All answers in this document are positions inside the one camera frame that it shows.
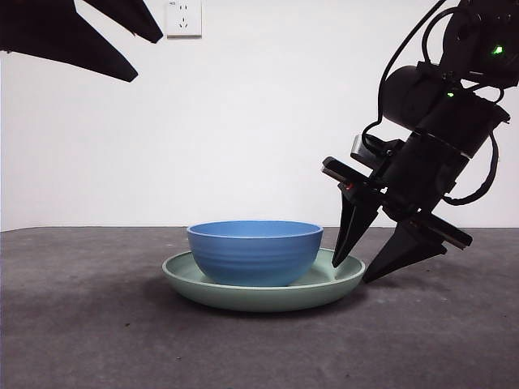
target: table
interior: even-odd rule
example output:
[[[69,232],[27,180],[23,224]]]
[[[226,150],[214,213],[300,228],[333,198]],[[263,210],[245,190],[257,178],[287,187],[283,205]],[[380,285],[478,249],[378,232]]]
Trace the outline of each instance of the table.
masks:
[[[182,228],[41,228],[2,234],[5,389],[517,389],[519,229],[311,310],[198,305],[161,273]],[[370,229],[367,263],[391,235]],[[337,229],[325,229],[333,248]]]

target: blue bowl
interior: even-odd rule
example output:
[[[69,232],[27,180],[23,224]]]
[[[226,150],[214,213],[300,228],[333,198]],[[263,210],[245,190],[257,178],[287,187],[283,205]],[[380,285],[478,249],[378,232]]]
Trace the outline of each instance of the blue bowl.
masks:
[[[323,229],[297,221],[234,220],[192,225],[189,245],[200,270],[218,284],[286,286],[306,273]]]

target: wall socket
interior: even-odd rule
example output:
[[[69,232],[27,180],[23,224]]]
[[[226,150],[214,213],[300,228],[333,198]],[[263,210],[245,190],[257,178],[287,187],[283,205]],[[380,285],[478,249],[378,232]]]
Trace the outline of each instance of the wall socket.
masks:
[[[166,6],[168,38],[202,36],[202,0],[170,0]]]

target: cable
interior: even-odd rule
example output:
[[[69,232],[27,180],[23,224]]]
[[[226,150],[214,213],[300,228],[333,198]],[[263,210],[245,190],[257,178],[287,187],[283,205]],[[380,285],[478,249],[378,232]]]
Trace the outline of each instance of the cable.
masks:
[[[373,154],[375,154],[376,156],[379,155],[379,151],[372,147],[368,142],[367,142],[367,132],[375,127],[375,126],[378,126],[381,122],[382,122],[382,117],[383,117],[383,96],[384,96],[384,84],[386,82],[386,79],[388,78],[388,75],[389,75],[389,71],[391,70],[392,66],[394,65],[395,61],[398,59],[398,57],[400,56],[401,52],[404,50],[404,48],[407,46],[407,44],[409,44],[409,42],[411,41],[411,39],[413,39],[413,36],[418,32],[418,30],[431,18],[431,16],[433,16],[435,14],[435,12],[437,12],[439,10],[439,8],[441,6],[443,6],[445,4],[447,0],[439,0],[426,14],[425,16],[423,16],[423,18],[418,22],[418,24],[416,26],[414,26],[414,28],[411,30],[411,32],[409,33],[409,35],[404,39],[404,41],[400,44],[400,46],[398,47],[397,51],[395,52],[395,54],[391,57],[391,59],[389,60],[388,62],[388,65],[386,66],[385,70],[384,70],[384,73],[382,74],[382,77],[380,79],[380,84],[379,84],[379,96],[378,96],[378,117],[377,117],[377,120],[376,122],[373,122],[372,124],[370,124],[368,127],[366,127],[364,129],[364,131],[362,132],[362,144],[364,145],[365,148],[367,148],[370,152],[372,152]]]
[[[497,145],[497,142],[495,141],[494,131],[490,133],[490,139],[492,141],[492,160],[490,163],[490,172],[488,173],[487,179],[479,187],[479,189],[477,189],[473,194],[464,197],[463,199],[452,199],[448,196],[444,196],[443,199],[447,204],[456,207],[460,205],[470,204],[482,198],[490,190],[492,183],[494,183],[495,175],[497,173],[497,164],[499,163],[500,159],[500,150]]]
[[[457,12],[461,12],[463,13],[465,16],[467,16],[467,18],[469,19],[470,22],[472,22],[472,17],[471,17],[471,14],[469,13],[468,10],[466,10],[465,8],[460,8],[459,6],[455,6],[453,8],[448,8],[447,10],[445,11],[442,11],[440,12],[437,16],[435,16],[435,18],[433,20],[431,20],[431,22],[429,23],[429,25],[427,26],[425,32],[423,33],[423,38],[422,38],[422,52],[423,52],[423,57],[425,59],[425,63],[427,65],[431,65],[431,58],[429,57],[429,52],[427,50],[427,42],[429,41],[429,36],[431,35],[431,31],[432,29],[438,24],[438,22],[440,20],[442,20],[445,16],[449,16],[449,15],[452,15],[452,14],[455,14]]]
[[[474,91],[477,91],[477,90],[483,89],[483,88],[496,88],[496,89],[499,89],[500,96],[497,98],[496,101],[494,101],[494,104],[498,104],[500,101],[503,100],[503,98],[504,98],[504,89],[503,88],[499,88],[499,87],[492,87],[491,85],[484,85],[482,83],[478,83],[476,85],[473,85],[470,88],[467,88],[466,91],[467,92],[474,92]]]

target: plate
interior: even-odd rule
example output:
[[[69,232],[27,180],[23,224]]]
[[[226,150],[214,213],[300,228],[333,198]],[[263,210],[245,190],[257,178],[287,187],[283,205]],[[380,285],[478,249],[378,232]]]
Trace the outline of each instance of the plate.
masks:
[[[162,270],[178,293],[200,304],[225,310],[284,312],[339,300],[358,285],[366,265],[348,257],[334,268],[332,257],[332,250],[320,249],[310,271],[284,287],[215,284],[196,266],[190,251],[166,259]]]

